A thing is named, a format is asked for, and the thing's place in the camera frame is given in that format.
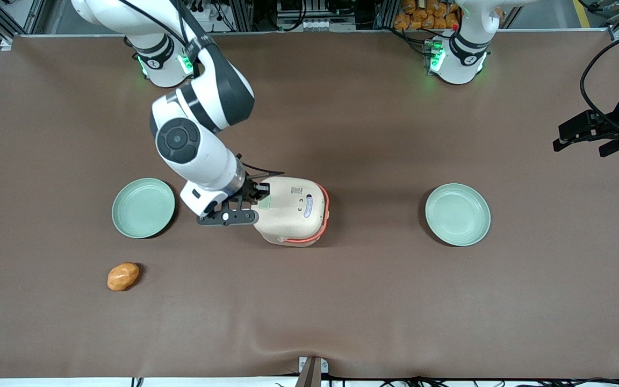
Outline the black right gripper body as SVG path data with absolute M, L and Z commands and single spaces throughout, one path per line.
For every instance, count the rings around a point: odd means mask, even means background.
M 256 192 L 256 182 L 253 180 L 246 180 L 241 189 L 222 203 L 222 209 L 226 209 L 227 211 L 242 210 L 245 203 L 250 204 L 247 201 L 247 196 L 249 193 L 253 192 Z

